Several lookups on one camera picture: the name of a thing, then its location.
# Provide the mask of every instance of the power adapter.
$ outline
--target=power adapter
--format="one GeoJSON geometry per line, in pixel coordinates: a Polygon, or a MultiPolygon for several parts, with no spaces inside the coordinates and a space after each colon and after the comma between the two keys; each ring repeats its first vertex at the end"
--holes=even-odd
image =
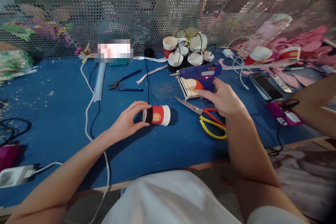
{"type": "Polygon", "coordinates": [[[4,169],[0,172],[0,188],[23,184],[34,174],[35,169],[32,164],[4,169]]]}
{"type": "Polygon", "coordinates": [[[230,49],[224,49],[223,54],[225,55],[226,58],[233,58],[235,55],[230,49]]]}

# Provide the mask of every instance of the yellow scissor handle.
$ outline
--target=yellow scissor handle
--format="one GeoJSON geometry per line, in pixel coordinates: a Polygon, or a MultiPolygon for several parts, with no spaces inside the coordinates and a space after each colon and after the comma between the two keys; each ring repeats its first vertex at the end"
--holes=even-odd
{"type": "Polygon", "coordinates": [[[207,133],[208,133],[210,136],[212,136],[213,138],[216,138],[216,139],[226,139],[226,138],[228,137],[227,134],[226,134],[226,128],[223,127],[222,125],[220,125],[220,124],[218,124],[218,123],[215,123],[215,122],[213,122],[213,121],[210,121],[210,120],[204,118],[202,115],[201,115],[199,118],[200,118],[200,123],[201,123],[203,129],[205,130],[205,132],[207,132],[207,133]],[[215,125],[215,126],[217,126],[218,128],[224,130],[224,132],[225,132],[224,136],[220,136],[220,137],[219,137],[219,136],[216,136],[216,135],[212,134],[212,133],[210,132],[210,130],[208,130],[208,128],[205,126],[204,121],[207,122],[207,123],[210,123],[210,124],[212,124],[212,125],[215,125]]]}

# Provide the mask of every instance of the metal mesh panel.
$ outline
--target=metal mesh panel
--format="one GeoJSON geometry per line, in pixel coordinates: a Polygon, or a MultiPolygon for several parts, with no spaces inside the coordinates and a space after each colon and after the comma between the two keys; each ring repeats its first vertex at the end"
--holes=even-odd
{"type": "Polygon", "coordinates": [[[293,17],[295,35],[334,25],[335,0],[72,0],[71,4],[1,4],[0,41],[33,57],[73,57],[95,34],[131,34],[134,52],[162,48],[180,28],[197,31],[218,46],[251,35],[275,13],[293,17]]]}

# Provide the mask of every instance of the pliers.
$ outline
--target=pliers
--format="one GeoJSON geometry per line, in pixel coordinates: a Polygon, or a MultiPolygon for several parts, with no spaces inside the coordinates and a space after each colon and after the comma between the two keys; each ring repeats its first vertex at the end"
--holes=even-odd
{"type": "Polygon", "coordinates": [[[137,74],[139,72],[141,72],[141,69],[139,69],[139,70],[137,70],[133,73],[130,73],[129,75],[126,75],[125,77],[122,77],[120,80],[117,80],[114,84],[110,84],[109,86],[112,86],[112,87],[109,90],[117,89],[119,91],[138,91],[138,92],[144,91],[143,89],[120,89],[118,87],[119,84],[122,85],[122,86],[124,85],[123,83],[120,83],[120,81],[123,81],[123,80],[127,79],[128,77],[131,77],[134,74],[137,74]]]}

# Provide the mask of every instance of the blue workbench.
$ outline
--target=blue workbench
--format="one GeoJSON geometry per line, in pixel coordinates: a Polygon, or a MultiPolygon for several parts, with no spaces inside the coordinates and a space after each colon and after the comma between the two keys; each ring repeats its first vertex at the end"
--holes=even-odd
{"type": "MultiPolygon", "coordinates": [[[[218,62],[223,54],[217,50],[215,56],[214,62],[218,62]]],[[[0,88],[0,98],[9,99],[8,111],[2,113],[3,119],[20,117],[32,123],[31,130],[18,138],[21,144],[27,145],[19,166],[37,164],[44,167],[55,161],[65,162],[89,143],[84,133],[85,109],[92,93],[80,73],[81,63],[78,58],[46,59],[38,64],[37,73],[12,80],[0,88]],[[54,94],[48,96],[51,91],[54,91],[54,94]]],[[[163,64],[166,63],[148,61],[149,71],[163,64]]],[[[232,60],[226,59],[224,64],[231,65],[232,60]]],[[[87,77],[94,65],[93,61],[87,61],[84,65],[87,77]]],[[[93,127],[95,136],[108,129],[133,101],[148,100],[146,79],[141,84],[136,84],[145,73],[144,61],[134,61],[122,67],[107,65],[103,97],[100,102],[101,112],[93,127]],[[143,88],[145,92],[108,90],[108,84],[137,69],[141,69],[142,72],[123,81],[124,88],[143,88]]],[[[110,147],[106,153],[111,165],[112,184],[149,173],[225,159],[228,156],[227,141],[215,140],[208,136],[201,127],[197,114],[174,98],[174,96],[183,98],[183,93],[178,81],[169,74],[167,69],[154,73],[150,76],[150,85],[159,105],[168,105],[171,108],[175,124],[141,129],[128,139],[110,147]]],[[[92,73],[93,86],[96,75],[97,69],[92,73]]],[[[266,109],[265,101],[250,80],[243,78],[251,90],[247,91],[241,85],[239,75],[233,71],[223,71],[219,78],[232,86],[247,107],[264,146],[278,146],[276,139],[278,123],[266,109]]],[[[152,95],[150,100],[150,104],[156,104],[152,95]]],[[[191,103],[200,108],[205,107],[200,99],[191,103]]],[[[89,126],[98,109],[99,104],[93,103],[89,110],[89,126]]],[[[284,127],[281,130],[283,144],[316,136],[318,133],[305,125],[284,127]]],[[[9,207],[21,203],[56,168],[57,166],[54,166],[37,174],[23,185],[0,189],[0,206],[9,207]]],[[[105,186],[106,176],[105,161],[100,157],[80,186],[80,190],[105,186]]]]}

